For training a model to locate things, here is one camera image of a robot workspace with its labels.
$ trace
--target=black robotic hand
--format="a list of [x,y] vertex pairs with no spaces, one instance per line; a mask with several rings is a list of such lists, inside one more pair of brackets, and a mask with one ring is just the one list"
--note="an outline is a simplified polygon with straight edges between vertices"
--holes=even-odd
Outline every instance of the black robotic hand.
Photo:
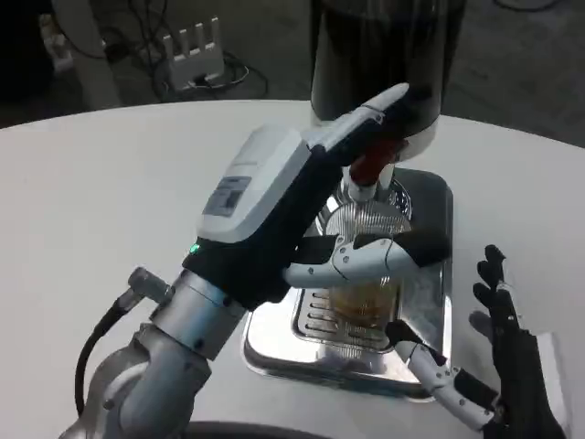
[[[514,290],[506,283],[505,256],[494,245],[488,245],[485,259],[477,264],[485,284],[475,284],[473,294],[490,317],[475,312],[470,323],[492,341],[501,394],[497,403],[499,419],[486,426],[484,437],[565,438],[562,424],[567,422],[567,409],[562,389],[550,388],[560,385],[553,376],[560,371],[550,369],[551,364],[554,369],[558,367],[556,352],[522,327]],[[555,394],[561,401],[555,401]]]
[[514,290],[506,283],[505,256],[489,245],[485,259],[477,264],[485,284],[475,284],[473,293],[490,316],[474,312],[470,323],[492,342],[499,395],[465,370],[447,366],[403,321],[388,324],[390,343],[437,402],[486,439],[567,438],[569,411],[555,338],[535,337],[522,327]]

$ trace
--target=coffee grinder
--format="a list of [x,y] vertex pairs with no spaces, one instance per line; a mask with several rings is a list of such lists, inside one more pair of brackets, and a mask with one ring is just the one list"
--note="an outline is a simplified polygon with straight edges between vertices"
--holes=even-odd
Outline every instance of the coffee grinder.
[[[385,138],[369,145],[367,153],[345,170],[342,184],[308,234],[425,228],[452,237],[452,193],[445,181],[394,164],[421,153],[434,137],[464,4],[464,0],[313,0],[311,103],[316,124],[350,112],[391,85],[407,82],[410,88],[392,108]],[[448,358],[451,259],[410,278],[390,281],[395,288],[391,300],[379,308],[382,320],[406,321],[426,344]],[[260,306],[249,316],[244,331],[248,365],[272,376],[427,398],[388,347],[376,319],[369,324],[347,315],[339,297],[344,296],[293,288],[279,304]],[[363,305],[354,311],[368,316],[371,309]]]

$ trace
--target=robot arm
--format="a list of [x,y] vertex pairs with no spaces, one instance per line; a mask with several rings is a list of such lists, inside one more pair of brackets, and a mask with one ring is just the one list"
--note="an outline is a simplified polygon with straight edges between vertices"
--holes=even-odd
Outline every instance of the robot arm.
[[[80,418],[63,438],[177,437],[210,375],[207,362],[247,310],[282,300],[292,284],[400,276],[449,254],[448,242],[438,238],[433,242],[442,247],[425,259],[426,243],[415,235],[348,243],[337,237],[333,247],[329,238],[303,239],[339,184],[342,167],[376,140],[386,112],[407,90],[400,84],[383,91],[305,137],[276,126],[252,133],[209,198],[197,242],[176,281],[169,286],[139,269],[129,280],[130,290],[96,326],[76,373]],[[303,252],[315,244],[329,250],[319,252],[319,261],[308,261]],[[91,348],[143,297],[159,304],[152,324],[102,362],[84,404],[83,372]]]

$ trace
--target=red lever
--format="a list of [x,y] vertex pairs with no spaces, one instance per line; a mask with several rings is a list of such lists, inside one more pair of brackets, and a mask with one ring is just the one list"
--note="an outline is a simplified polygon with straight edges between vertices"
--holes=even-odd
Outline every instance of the red lever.
[[405,140],[376,141],[349,167],[351,179],[359,186],[375,185],[384,166],[396,160],[405,144]]

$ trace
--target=drip tray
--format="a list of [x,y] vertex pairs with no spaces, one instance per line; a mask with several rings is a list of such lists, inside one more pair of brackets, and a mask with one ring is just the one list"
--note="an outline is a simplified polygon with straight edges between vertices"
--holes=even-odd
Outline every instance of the drip tray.
[[329,304],[327,290],[302,290],[293,329],[299,337],[319,339],[375,352],[388,349],[388,337],[380,328],[359,327],[339,317]]
[[[452,194],[434,174],[396,169],[395,178],[410,195],[411,226],[444,230],[452,236]],[[443,356],[451,355],[452,263],[447,260],[402,282],[395,317]],[[259,373],[376,394],[424,400],[428,394],[388,348],[376,328],[340,319],[326,290],[292,288],[279,304],[250,314],[243,355]]]

